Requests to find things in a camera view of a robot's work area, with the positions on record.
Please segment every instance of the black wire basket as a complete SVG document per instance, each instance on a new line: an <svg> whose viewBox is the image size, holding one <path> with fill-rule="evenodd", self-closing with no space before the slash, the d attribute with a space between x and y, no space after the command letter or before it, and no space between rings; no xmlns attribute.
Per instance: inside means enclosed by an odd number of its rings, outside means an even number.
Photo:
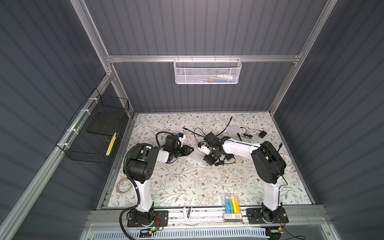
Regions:
<svg viewBox="0 0 384 240"><path fill-rule="evenodd" d="M75 127L68 129L69 123L58 141L69 131L68 139L56 145L74 161L114 160L129 122L128 99L99 94L87 110L81 111L83 114ZM105 130L108 133L99 131L104 125L108 126L109 130Z"/></svg>

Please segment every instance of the black mounting plate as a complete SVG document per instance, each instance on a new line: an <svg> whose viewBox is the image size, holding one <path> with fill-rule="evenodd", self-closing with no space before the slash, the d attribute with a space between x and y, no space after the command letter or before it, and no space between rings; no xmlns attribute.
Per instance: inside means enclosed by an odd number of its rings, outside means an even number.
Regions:
<svg viewBox="0 0 384 240"><path fill-rule="evenodd" d="M161 218L163 220L163 221L161 220L159 221L159 227L166 227L168 225L168 211L155 211L155 217L154 217L155 220L148 227L153 227L153 226L157 227L156 217ZM137 222L134 211L131 211L129 213L127 227L143 227L141 224Z"/></svg>
<svg viewBox="0 0 384 240"><path fill-rule="evenodd" d="M249 224L264 224L264 223L268 223L268 222L265 222L263 220L263 214L261 214L261 210L262 210L261 207L246 209L246 213L247 213ZM280 208L280 211L278 212L278 215L281 215L281 216L284 217L283 223L284 222L285 223L289 222L287 213L285 212L284 208ZM272 223L280 224L278 219L276 219Z"/></svg>

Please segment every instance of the white mesh basket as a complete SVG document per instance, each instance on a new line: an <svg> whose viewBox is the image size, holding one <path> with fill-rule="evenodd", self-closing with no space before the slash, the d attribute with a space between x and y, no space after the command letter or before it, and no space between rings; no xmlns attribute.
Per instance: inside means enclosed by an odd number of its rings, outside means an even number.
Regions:
<svg viewBox="0 0 384 240"><path fill-rule="evenodd" d="M241 61L239 58L175 58L173 67L177 84L236 84L240 76Z"/></svg>

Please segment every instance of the table surface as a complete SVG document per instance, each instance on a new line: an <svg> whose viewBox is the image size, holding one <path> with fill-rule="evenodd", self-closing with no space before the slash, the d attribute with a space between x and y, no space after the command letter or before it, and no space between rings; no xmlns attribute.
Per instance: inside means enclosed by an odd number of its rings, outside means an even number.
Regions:
<svg viewBox="0 0 384 240"><path fill-rule="evenodd" d="M269 113L151 113L137 115L128 148L137 143L157 145L155 134L159 131L185 133L187 138L184 144L197 148L193 133L184 130L183 127L191 130L200 127L205 134L209 132L217 134L227 125L231 116L233 119L230 126L239 124L253 135L252 139L243 138L244 142L270 141L276 149L282 142ZM258 131L251 129L264 130L267 135L261 139L257 136ZM219 137L227 135L225 131ZM165 137L166 134L159 135L160 144L164 144ZM196 138L202 141L202 137L196 136ZM287 154L284 145L279 153ZM261 204L264 195L263 181L257 175L253 161L240 156L235 157L235 164L221 166L209 166L205 161L197 164L187 157L179 157L171 164L157 162L149 179L155 206L220 206L221 193L238 193L241 205ZM294 167L285 170L284 178L288 181L288 186L281 188L283 204L311 204ZM131 183L122 172L121 166L108 206L128 207L134 203Z"/></svg>

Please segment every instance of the wire mesh basket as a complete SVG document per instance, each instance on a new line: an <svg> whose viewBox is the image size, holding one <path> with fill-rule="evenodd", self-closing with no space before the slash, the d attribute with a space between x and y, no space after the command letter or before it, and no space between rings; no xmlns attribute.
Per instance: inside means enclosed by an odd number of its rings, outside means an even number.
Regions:
<svg viewBox="0 0 384 240"><path fill-rule="evenodd" d="M177 84L236 84L242 67L239 58L217 61L175 58L173 66Z"/></svg>
<svg viewBox="0 0 384 240"><path fill-rule="evenodd" d="M108 163L109 159L116 157L124 131L129 122L129 103L126 98L99 95L88 109L83 111L78 123L72 129L63 131L60 138L69 131L69 137L65 142L57 142L56 145L65 152L71 160L85 162ZM112 134L95 132L91 130L94 121L100 116L114 118L113 125L109 126Z"/></svg>

